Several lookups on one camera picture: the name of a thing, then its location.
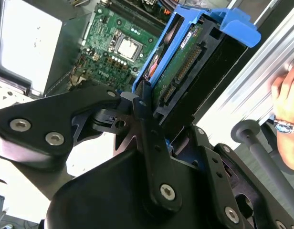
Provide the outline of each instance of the silver screw head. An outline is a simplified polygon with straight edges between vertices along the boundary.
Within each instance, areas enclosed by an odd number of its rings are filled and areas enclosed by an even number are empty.
[[[161,185],[160,191],[162,196],[169,201],[173,201],[176,198],[175,190],[170,185]]]
[[[199,131],[199,133],[200,133],[201,135],[204,134],[204,131],[203,131],[202,129],[198,128],[198,131]]]
[[[144,103],[143,101],[139,101],[139,103],[143,106],[146,106],[146,103]]]
[[[114,92],[108,91],[107,93],[108,93],[109,96],[112,96],[112,97],[116,96]]]
[[[45,140],[51,146],[60,146],[64,143],[64,137],[58,132],[50,132],[45,136]]]
[[[281,221],[276,221],[276,225],[278,229],[287,229],[285,225]]]
[[[25,132],[25,131],[29,130],[32,125],[30,122],[28,122],[25,119],[17,118],[17,119],[13,119],[9,123],[9,126],[14,131]]]
[[[224,211],[227,217],[229,218],[229,220],[231,220],[235,224],[239,223],[239,217],[237,213],[234,211],[234,209],[230,207],[226,207]]]
[[[225,151],[225,152],[227,152],[227,153],[229,153],[229,152],[230,152],[230,149],[229,149],[229,148],[227,148],[226,146],[224,146],[224,147],[223,147],[223,149],[224,149],[224,151]]]

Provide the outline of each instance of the hand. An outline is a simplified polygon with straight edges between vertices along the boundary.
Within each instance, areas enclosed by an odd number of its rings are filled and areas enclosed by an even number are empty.
[[[276,119],[294,124],[294,67],[275,79],[271,92]]]

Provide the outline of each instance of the blue plastic bracket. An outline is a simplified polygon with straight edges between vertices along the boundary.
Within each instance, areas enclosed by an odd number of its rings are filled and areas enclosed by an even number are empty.
[[[245,44],[246,46],[250,48],[257,45],[258,42],[261,40],[261,35],[257,31],[256,26],[250,23],[250,16],[242,12],[240,9],[234,8],[230,10],[230,9],[223,8],[223,9],[208,10],[205,8],[203,9],[188,8],[186,6],[178,5],[175,11],[172,13],[165,29],[163,30],[158,42],[155,45],[155,48],[149,55],[147,61],[145,62],[140,75],[134,81],[132,85],[132,92],[135,91],[137,87],[137,82],[143,76],[145,69],[148,67],[152,57],[154,56],[155,52],[160,46],[161,41],[164,39],[164,36],[170,24],[172,23],[174,17],[177,14],[183,17],[184,21],[182,25],[180,26],[178,33],[174,37],[170,46],[168,47],[165,55],[163,56],[162,61],[159,63],[157,69],[155,70],[152,78],[149,80],[152,88],[157,83],[160,75],[163,73],[170,59],[172,58],[172,56],[174,55],[174,53],[180,46],[186,34],[188,33],[189,27],[192,24],[196,24],[203,14],[217,21],[220,24],[221,32],[231,36],[232,38],[238,40],[239,42]]]

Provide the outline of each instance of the cpu socket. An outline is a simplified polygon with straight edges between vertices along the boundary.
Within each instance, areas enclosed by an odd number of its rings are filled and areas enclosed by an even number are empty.
[[[123,34],[120,30],[116,30],[111,40],[109,51],[134,62],[142,51],[143,45],[132,38]]]

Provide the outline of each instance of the motherboard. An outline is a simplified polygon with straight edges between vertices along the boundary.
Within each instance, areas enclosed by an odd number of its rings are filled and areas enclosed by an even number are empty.
[[[123,0],[103,0],[97,5],[85,43],[70,72],[71,86],[89,80],[118,91],[131,91],[165,27],[164,21],[148,18],[137,9],[137,5]]]

